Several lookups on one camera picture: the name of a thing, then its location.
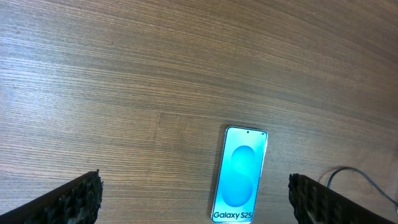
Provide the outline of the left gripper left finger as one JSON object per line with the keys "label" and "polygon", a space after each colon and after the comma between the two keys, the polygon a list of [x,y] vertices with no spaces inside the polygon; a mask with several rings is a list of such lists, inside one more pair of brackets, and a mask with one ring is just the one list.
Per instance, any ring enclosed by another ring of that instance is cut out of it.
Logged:
{"label": "left gripper left finger", "polygon": [[1,223],[95,223],[101,208],[103,181],[91,171],[1,215]]}

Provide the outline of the turquoise Galaxy S25 smartphone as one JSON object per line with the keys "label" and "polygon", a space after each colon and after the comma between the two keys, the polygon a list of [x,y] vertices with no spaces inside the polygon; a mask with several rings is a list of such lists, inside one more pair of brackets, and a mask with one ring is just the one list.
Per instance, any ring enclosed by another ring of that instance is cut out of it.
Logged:
{"label": "turquoise Galaxy S25 smartphone", "polygon": [[266,131],[229,126],[211,210],[213,223],[251,223],[267,149]]}

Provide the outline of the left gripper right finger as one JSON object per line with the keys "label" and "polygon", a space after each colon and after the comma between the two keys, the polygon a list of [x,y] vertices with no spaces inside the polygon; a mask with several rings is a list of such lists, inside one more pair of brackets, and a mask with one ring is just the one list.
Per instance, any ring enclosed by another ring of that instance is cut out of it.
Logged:
{"label": "left gripper right finger", "polygon": [[394,224],[306,175],[291,174],[288,188],[299,224]]}

